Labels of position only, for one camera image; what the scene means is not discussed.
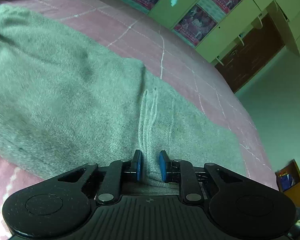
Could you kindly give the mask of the grey knit pants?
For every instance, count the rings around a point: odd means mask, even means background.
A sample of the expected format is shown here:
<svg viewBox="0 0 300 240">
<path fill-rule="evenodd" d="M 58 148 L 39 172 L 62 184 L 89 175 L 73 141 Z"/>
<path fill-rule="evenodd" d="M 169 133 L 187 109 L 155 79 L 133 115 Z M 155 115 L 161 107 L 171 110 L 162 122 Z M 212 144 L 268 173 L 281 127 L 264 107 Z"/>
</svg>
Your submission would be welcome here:
<svg viewBox="0 0 300 240">
<path fill-rule="evenodd" d="M 241 175 L 237 137 L 136 59 L 43 15 L 0 5 L 0 155 L 43 179 L 143 155 L 141 191 L 162 182 L 159 152 Z"/>
</svg>

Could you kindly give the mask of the orange wooden box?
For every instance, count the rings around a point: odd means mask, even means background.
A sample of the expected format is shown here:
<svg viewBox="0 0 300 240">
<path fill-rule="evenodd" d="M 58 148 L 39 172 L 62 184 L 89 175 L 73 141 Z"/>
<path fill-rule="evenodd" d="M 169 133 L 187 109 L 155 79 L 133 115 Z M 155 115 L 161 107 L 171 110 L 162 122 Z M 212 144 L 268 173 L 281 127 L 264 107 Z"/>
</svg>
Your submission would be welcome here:
<svg viewBox="0 0 300 240">
<path fill-rule="evenodd" d="M 300 169 L 295 159 L 276 171 L 275 175 L 279 191 L 289 197 L 296 207 L 300 207 Z"/>
</svg>

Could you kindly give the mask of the pink checked bed sheet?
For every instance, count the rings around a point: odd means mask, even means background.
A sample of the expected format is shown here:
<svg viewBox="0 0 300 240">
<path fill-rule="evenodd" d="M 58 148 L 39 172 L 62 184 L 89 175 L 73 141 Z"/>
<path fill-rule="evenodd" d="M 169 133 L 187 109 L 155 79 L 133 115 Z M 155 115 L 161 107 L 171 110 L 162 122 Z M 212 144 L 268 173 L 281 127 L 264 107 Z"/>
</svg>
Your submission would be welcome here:
<svg viewBox="0 0 300 240">
<path fill-rule="evenodd" d="M 211 122 L 238 139 L 244 176 L 276 188 L 256 127 L 219 71 L 178 36 L 120 0 L 0 0 L 74 29 L 115 54 L 139 60 Z M 10 236 L 1 214 L 7 197 L 43 178 L 0 155 L 0 239 Z"/>
</svg>

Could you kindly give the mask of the lower right red poster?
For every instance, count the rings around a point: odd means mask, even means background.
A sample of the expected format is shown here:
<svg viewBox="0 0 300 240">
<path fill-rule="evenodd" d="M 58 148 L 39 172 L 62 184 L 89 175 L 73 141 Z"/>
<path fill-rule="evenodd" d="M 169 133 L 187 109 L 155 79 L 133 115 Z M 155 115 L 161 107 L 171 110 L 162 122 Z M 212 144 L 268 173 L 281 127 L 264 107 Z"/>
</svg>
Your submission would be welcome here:
<svg viewBox="0 0 300 240">
<path fill-rule="evenodd" d="M 216 25 L 217 22 L 204 9 L 194 5 L 174 26 L 173 31 L 187 44 L 196 47 Z"/>
</svg>

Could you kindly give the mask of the dark brown wooden door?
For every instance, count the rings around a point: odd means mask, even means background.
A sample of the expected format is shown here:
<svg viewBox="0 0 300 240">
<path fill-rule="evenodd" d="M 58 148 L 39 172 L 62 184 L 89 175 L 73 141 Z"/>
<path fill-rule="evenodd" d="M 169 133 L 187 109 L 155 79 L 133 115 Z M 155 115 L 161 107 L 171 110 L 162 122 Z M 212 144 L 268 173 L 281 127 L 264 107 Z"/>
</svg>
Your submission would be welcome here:
<svg viewBox="0 0 300 240">
<path fill-rule="evenodd" d="M 269 15 L 262 18 L 263 27 L 252 29 L 216 64 L 230 89 L 235 93 L 255 76 L 283 47 L 284 42 Z"/>
</svg>

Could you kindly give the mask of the cream glossy wardrobe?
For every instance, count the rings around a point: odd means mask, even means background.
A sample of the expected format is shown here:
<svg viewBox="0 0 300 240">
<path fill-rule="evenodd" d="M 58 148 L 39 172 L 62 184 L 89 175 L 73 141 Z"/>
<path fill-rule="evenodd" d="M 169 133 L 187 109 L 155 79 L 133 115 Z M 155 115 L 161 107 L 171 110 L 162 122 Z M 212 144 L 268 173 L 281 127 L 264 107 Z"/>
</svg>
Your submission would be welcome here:
<svg viewBox="0 0 300 240">
<path fill-rule="evenodd" d="M 286 46 L 300 55 L 300 0 L 241 0 L 228 14 L 211 0 L 158 0 L 152 7 L 132 0 L 122 1 L 171 31 L 194 5 L 200 6 L 217 22 L 193 47 L 209 62 L 220 61 L 235 40 L 242 40 L 248 27 L 262 28 L 261 18 L 266 14 L 272 17 Z"/>
</svg>

